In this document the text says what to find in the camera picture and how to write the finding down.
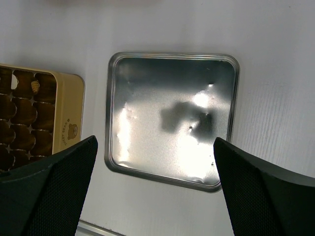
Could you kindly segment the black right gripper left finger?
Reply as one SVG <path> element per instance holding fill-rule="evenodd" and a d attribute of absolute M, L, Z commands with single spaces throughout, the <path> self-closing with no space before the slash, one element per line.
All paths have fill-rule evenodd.
<path fill-rule="evenodd" d="M 95 165 L 94 135 L 51 156 L 1 173 L 2 236 L 73 236 Z"/>

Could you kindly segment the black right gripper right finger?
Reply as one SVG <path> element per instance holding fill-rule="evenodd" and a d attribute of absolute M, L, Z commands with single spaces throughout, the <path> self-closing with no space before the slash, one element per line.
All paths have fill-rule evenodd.
<path fill-rule="evenodd" d="M 236 236 L 313 236 L 315 179 L 251 155 L 222 138 L 214 156 Z"/>

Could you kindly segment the gold chocolate tin box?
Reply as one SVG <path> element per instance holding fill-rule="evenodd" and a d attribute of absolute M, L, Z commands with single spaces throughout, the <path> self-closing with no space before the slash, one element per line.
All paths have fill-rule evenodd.
<path fill-rule="evenodd" d="M 80 142 L 84 93 L 78 75 L 1 64 L 1 173 Z"/>

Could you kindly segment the silver tin lid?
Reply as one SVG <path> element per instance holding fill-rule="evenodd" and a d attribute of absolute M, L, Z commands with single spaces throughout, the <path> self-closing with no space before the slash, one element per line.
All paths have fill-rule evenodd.
<path fill-rule="evenodd" d="M 231 141 L 240 65 L 226 54 L 119 52 L 108 64 L 104 162 L 113 172 L 214 193 Z"/>

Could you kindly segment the aluminium front rail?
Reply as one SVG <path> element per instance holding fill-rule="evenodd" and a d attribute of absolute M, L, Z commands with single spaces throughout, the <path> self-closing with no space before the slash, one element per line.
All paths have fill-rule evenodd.
<path fill-rule="evenodd" d="M 80 220 L 77 229 L 76 236 L 127 236 L 112 229 L 102 228 L 95 224 Z"/>

